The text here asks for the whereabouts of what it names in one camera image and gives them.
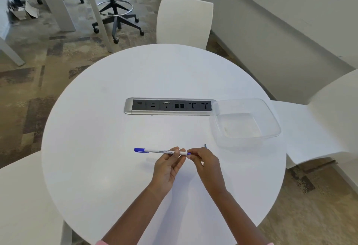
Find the person's left hand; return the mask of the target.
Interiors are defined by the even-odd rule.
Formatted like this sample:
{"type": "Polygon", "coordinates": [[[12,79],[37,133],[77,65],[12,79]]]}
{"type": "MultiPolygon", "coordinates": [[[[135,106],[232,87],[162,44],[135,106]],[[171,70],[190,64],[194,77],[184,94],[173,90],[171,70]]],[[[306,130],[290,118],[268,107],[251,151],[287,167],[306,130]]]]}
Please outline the person's left hand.
{"type": "Polygon", "coordinates": [[[160,199],[163,199],[172,189],[175,177],[178,173],[178,171],[176,171],[176,152],[186,152],[186,149],[174,147],[171,151],[175,151],[175,153],[173,155],[162,154],[155,162],[153,177],[148,186],[160,199]]]}

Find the person's right hand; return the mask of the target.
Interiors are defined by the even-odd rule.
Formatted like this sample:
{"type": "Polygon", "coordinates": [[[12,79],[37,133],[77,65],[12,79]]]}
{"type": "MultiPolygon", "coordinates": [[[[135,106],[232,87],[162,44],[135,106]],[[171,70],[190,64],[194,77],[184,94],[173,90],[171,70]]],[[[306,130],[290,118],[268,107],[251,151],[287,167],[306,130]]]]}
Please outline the person's right hand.
{"type": "Polygon", "coordinates": [[[212,198],[226,193],[226,184],[223,178],[220,161],[208,148],[191,148],[188,150],[197,153],[199,159],[191,159],[194,162],[198,175],[212,198]]]}

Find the white pen with blue cap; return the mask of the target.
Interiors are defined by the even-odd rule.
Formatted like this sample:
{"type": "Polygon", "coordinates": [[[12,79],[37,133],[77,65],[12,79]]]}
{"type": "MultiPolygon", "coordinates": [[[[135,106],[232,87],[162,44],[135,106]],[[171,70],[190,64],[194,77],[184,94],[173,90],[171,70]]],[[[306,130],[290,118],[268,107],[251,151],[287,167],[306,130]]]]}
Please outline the white pen with blue cap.
{"type": "Polygon", "coordinates": [[[148,149],[148,148],[134,148],[135,153],[161,153],[173,155],[175,151],[162,150],[162,149],[148,149]]]}

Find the person's right forearm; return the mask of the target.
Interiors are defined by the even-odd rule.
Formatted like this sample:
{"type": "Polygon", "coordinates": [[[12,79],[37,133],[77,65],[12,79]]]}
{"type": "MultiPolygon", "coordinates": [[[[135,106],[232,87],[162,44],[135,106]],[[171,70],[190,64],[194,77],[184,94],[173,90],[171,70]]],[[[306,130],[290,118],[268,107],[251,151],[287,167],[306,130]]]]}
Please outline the person's right forearm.
{"type": "Polygon", "coordinates": [[[226,189],[210,190],[209,194],[223,216],[237,245],[274,245],[267,240],[226,189]]]}

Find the person's left forearm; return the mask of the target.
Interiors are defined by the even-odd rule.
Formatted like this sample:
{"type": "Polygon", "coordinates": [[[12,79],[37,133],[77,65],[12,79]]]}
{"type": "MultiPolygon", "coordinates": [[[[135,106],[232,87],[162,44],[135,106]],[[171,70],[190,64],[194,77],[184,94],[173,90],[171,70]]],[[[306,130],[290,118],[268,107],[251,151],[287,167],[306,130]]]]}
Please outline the person's left forearm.
{"type": "Polygon", "coordinates": [[[108,245],[137,245],[162,201],[147,186],[101,240],[108,245]]]}

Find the silver table power socket panel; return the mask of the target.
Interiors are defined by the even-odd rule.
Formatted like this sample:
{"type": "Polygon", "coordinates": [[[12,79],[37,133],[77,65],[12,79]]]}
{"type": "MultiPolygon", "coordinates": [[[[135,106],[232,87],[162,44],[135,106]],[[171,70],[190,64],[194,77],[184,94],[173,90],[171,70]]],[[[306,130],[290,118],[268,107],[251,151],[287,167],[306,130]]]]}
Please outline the silver table power socket panel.
{"type": "Polygon", "coordinates": [[[213,99],[127,98],[123,112],[128,115],[209,116],[213,99]]]}

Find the clear plastic container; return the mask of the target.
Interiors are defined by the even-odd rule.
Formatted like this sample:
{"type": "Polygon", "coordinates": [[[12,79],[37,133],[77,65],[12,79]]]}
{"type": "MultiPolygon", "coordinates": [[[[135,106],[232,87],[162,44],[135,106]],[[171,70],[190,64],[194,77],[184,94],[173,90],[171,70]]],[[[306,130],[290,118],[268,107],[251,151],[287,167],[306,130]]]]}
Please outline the clear plastic container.
{"type": "Polygon", "coordinates": [[[281,134],[281,127],[267,103],[258,98],[212,103],[210,127],[221,148],[246,148],[281,134]]]}

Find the white chair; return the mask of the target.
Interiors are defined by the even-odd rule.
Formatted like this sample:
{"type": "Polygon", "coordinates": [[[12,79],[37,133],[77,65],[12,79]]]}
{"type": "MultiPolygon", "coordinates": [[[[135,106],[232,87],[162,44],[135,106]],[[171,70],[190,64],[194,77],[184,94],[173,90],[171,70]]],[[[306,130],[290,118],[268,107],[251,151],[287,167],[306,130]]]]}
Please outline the white chair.
{"type": "Polygon", "coordinates": [[[358,158],[358,69],[322,88],[307,105],[271,101],[287,146],[286,168],[358,158]]]}
{"type": "Polygon", "coordinates": [[[72,245],[47,190],[41,152],[0,169],[0,245],[72,245]]]}
{"type": "Polygon", "coordinates": [[[202,0],[161,0],[157,23],[157,44],[207,47],[214,4],[202,0]]]}

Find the black office stool with footring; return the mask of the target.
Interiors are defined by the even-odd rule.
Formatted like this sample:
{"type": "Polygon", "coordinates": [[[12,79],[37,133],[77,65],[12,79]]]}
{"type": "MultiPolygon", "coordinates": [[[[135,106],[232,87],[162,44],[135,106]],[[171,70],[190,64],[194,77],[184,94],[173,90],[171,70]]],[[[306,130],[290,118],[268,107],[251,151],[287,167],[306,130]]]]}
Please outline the black office stool with footring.
{"type": "Polygon", "coordinates": [[[107,3],[107,5],[100,9],[99,12],[100,15],[106,17],[105,19],[102,19],[104,25],[113,23],[111,35],[115,44],[119,43],[119,38],[116,37],[116,34],[117,30],[122,29],[122,24],[138,29],[141,36],[145,34],[144,31],[141,30],[141,27],[128,21],[129,18],[134,18],[135,23],[139,22],[136,14],[132,13],[134,7],[130,2],[125,0],[107,0],[97,4],[97,6],[100,6],[104,3],[107,3]]]}

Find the white desk leg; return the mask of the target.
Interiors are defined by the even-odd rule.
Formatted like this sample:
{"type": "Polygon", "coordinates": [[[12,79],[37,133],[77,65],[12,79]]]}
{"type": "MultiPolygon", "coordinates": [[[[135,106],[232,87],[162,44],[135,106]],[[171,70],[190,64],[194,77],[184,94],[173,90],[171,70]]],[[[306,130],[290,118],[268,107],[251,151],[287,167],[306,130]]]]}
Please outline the white desk leg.
{"type": "Polygon", "coordinates": [[[76,31],[64,0],[45,0],[62,32],[76,31]]]}
{"type": "Polygon", "coordinates": [[[17,66],[23,66],[25,61],[0,36],[0,51],[4,52],[17,66]]]}
{"type": "Polygon", "coordinates": [[[113,48],[111,46],[111,42],[110,42],[107,32],[106,32],[105,26],[102,22],[101,15],[100,15],[99,9],[97,7],[96,0],[89,0],[89,2],[92,7],[93,14],[94,14],[96,21],[98,23],[98,29],[100,30],[100,34],[102,35],[102,40],[106,45],[106,49],[109,53],[114,53],[113,48]]]}

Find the cardboard scraps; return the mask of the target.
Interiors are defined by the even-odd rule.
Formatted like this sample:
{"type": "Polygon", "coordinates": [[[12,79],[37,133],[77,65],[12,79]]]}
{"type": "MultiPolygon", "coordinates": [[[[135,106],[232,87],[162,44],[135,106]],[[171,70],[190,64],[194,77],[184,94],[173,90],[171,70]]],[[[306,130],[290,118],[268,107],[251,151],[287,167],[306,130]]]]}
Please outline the cardboard scraps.
{"type": "Polygon", "coordinates": [[[39,9],[33,7],[25,0],[8,0],[8,11],[17,20],[27,20],[39,17],[39,9]]]}

